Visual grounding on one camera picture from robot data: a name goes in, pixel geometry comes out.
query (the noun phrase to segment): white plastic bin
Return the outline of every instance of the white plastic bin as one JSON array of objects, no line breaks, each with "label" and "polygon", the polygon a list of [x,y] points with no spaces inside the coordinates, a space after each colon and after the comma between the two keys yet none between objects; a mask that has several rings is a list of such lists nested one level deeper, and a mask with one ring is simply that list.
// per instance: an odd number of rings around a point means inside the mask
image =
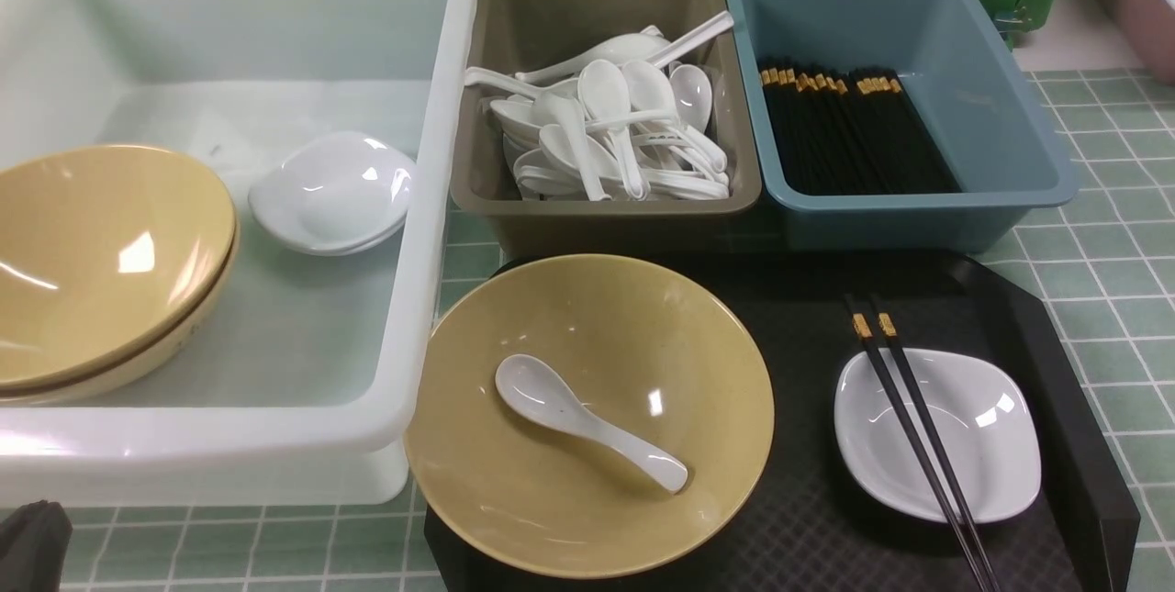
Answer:
[{"label": "white plastic bin", "polygon": [[[188,349],[82,406],[0,409],[0,505],[380,503],[400,492],[476,0],[0,0],[0,168],[92,143],[213,166],[242,216]],[[403,231],[310,258],[246,194],[310,137],[415,156]]]}]

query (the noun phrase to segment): brown plastic bin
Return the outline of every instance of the brown plastic bin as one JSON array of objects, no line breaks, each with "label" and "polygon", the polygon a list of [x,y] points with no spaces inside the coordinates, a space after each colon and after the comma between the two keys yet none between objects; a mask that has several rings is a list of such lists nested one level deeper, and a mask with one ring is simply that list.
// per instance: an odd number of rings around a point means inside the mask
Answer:
[{"label": "brown plastic bin", "polygon": [[[469,65],[504,74],[539,69],[646,25],[674,40],[725,9],[726,0],[478,0]],[[502,133],[483,103],[502,94],[475,86],[461,103],[454,201],[485,216],[512,257],[710,248],[730,216],[756,203],[763,179],[733,35],[724,33],[683,60],[704,66],[714,81],[709,133],[730,154],[730,199],[523,202],[502,154]]]}]

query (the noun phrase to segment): tray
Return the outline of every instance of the tray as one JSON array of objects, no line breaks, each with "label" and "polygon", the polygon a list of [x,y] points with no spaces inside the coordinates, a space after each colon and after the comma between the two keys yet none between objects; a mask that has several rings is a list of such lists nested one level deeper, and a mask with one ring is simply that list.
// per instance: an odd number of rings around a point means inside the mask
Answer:
[{"label": "tray", "polygon": [[776,439],[738,516],[684,558],[631,577],[570,581],[504,566],[435,514],[424,534],[450,592],[974,590],[948,527],[900,514],[851,478],[832,428],[835,379],[860,350],[841,294],[878,291],[906,347],[955,350],[1010,375],[1033,411],[1043,489],[980,532],[1012,591],[1124,591],[1139,512],[1043,304],[956,254],[714,254],[651,258],[710,288],[746,324],[772,375]]}]

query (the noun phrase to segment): blue plastic bin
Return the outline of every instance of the blue plastic bin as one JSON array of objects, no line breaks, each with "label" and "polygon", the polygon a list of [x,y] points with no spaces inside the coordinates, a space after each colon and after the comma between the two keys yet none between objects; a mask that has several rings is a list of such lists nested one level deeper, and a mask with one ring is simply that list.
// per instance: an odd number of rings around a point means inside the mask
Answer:
[{"label": "blue plastic bin", "polygon": [[[794,250],[947,248],[979,253],[1077,181],[979,0],[728,0],[764,188]],[[759,58],[897,70],[961,194],[803,195],[784,177]]]}]

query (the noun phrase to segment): yellow bowl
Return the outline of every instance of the yellow bowl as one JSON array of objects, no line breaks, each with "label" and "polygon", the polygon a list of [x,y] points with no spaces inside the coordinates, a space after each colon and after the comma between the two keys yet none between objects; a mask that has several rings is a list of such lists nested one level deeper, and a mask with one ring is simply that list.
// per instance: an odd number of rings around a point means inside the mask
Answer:
[{"label": "yellow bowl", "polygon": [[0,405],[60,404],[63,401],[88,399],[102,395],[102,392],[122,388],[155,371],[187,347],[194,334],[200,331],[200,327],[212,315],[222,291],[228,285],[229,275],[240,249],[241,233],[237,228],[228,257],[224,258],[223,267],[217,269],[213,287],[200,297],[200,302],[192,311],[181,317],[175,328],[164,332],[146,349],[139,350],[129,358],[113,363],[108,368],[92,371],[81,377],[65,379],[65,382],[51,386],[41,386],[31,391],[0,391]]},{"label": "yellow bowl", "polygon": [[207,295],[236,229],[194,157],[94,146],[0,173],[0,390],[110,366]]},{"label": "yellow bowl", "polygon": [[[690,469],[670,496],[604,446],[515,415],[494,383],[542,358],[579,399]],[[771,448],[771,379],[737,317],[683,275],[637,258],[545,258],[476,288],[429,341],[404,439],[432,510],[511,566],[559,578],[644,571],[734,516]]]}]

